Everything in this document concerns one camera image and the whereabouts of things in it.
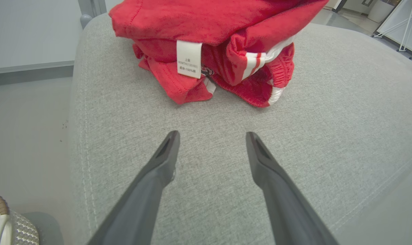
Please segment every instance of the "white care label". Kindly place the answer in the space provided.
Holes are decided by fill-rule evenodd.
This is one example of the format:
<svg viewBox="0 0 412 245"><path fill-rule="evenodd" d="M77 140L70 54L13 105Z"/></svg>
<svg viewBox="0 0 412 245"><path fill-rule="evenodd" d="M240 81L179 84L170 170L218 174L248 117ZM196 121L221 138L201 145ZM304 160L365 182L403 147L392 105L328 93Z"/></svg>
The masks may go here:
<svg viewBox="0 0 412 245"><path fill-rule="evenodd" d="M201 45L177 40L177 73L199 79L201 77Z"/></svg>

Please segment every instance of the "white trim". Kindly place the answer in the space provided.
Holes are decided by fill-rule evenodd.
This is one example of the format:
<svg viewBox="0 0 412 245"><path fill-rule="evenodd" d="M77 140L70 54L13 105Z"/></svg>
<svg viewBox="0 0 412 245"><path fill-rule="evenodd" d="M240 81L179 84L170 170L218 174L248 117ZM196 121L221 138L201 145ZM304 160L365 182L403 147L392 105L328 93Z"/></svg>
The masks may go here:
<svg viewBox="0 0 412 245"><path fill-rule="evenodd" d="M282 52L283 48L285 48L285 47L287 47L287 46L289 46L293 43L293 41L295 40L295 37L297 35L298 35L298 33L291 36L291 37L289 37L286 40L283 40L283 41L277 43L267 53L261 53L260 64L254 70L253 73L256 73L256 71L258 71L260 68L262 68L265 65L265 63L269 63L269 62L275 60L279 56L279 54ZM256 67L257 55L258 55L258 53L250 53L250 52L247 52L245 54L245 57L247 58L247 66L245 67L242 79L246 79L248 76L250 76L252 70L254 69L254 67Z"/></svg>
<svg viewBox="0 0 412 245"><path fill-rule="evenodd" d="M249 53L249 52L245 54L245 57L247 58L247 66L245 67L244 74L242 75L242 80L250 76L251 71L254 69L254 67L256 67L257 55L258 53Z"/></svg>
<svg viewBox="0 0 412 245"><path fill-rule="evenodd" d="M206 85L207 91L213 94L215 92L216 85L213 82L211 82L210 79L208 78L205 78L203 82L204 82L204 85Z"/></svg>
<svg viewBox="0 0 412 245"><path fill-rule="evenodd" d="M275 102L277 102L277 100L280 98L280 96L282 95L283 90L285 90L285 88L274 87L274 82L273 82L272 79L269 80L268 83L273 86L273 90L271 91L271 97L268 100L268 104L272 105Z"/></svg>
<svg viewBox="0 0 412 245"><path fill-rule="evenodd" d="M279 56L279 54L282 52L283 48L285 48L285 47L291 45L291 43L293 43L293 41L295 40L296 35L293 35L293 36L289 37L288 39L283 40L283 41L277 43L276 45L274 45L274 47L272 47L268 51L268 53L266 53L265 63L269 63L269 62L275 60Z"/></svg>

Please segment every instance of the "baseboard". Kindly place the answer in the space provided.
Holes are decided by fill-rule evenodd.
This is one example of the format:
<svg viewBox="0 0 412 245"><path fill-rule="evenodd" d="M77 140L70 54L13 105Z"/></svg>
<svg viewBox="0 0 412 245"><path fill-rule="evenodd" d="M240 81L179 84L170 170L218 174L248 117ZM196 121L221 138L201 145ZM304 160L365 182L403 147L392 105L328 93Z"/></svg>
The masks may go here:
<svg viewBox="0 0 412 245"><path fill-rule="evenodd" d="M11 67L2 67L0 68L0 73L37 70L37 69L62 67L62 66L70 66L70 65L74 65L74 61L50 62L50 63L32 64L32 65L19 65L19 66L11 66Z"/></svg>
<svg viewBox="0 0 412 245"><path fill-rule="evenodd" d="M0 85L72 77L73 66L0 73Z"/></svg>
<svg viewBox="0 0 412 245"><path fill-rule="evenodd" d="M366 16L366 17L369 16L369 14L361 13L361 12L354 11L354 10L351 10L351 9L342 8L342 10L346 11L346 12L349 12L349 13L352 13L352 14L356 14L356 15L363 15L363 16Z"/></svg>

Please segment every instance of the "gray upholstery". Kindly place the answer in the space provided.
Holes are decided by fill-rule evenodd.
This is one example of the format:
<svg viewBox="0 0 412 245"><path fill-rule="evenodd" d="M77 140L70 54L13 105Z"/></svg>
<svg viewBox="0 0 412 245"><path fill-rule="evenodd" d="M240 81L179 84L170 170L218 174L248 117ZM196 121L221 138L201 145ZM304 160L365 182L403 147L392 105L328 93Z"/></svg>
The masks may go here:
<svg viewBox="0 0 412 245"><path fill-rule="evenodd" d="M310 24L279 101L250 106L220 88L177 105L137 66L107 15L83 31L70 154L75 242L84 244L171 130L181 133L153 244L273 244L245 132L254 131L338 234L412 168L412 62L363 34Z"/></svg>

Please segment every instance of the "folded clothes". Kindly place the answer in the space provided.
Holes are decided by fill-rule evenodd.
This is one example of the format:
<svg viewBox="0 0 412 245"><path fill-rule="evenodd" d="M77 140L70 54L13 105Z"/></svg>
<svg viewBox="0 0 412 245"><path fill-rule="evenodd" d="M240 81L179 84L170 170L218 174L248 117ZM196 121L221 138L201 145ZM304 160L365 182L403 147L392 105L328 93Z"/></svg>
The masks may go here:
<svg viewBox="0 0 412 245"><path fill-rule="evenodd" d="M212 98L212 80L256 107L278 100L293 72L293 40L328 0L125 0L109 13L134 40L139 66L178 104ZM203 43L200 79L178 73L177 40Z"/></svg>

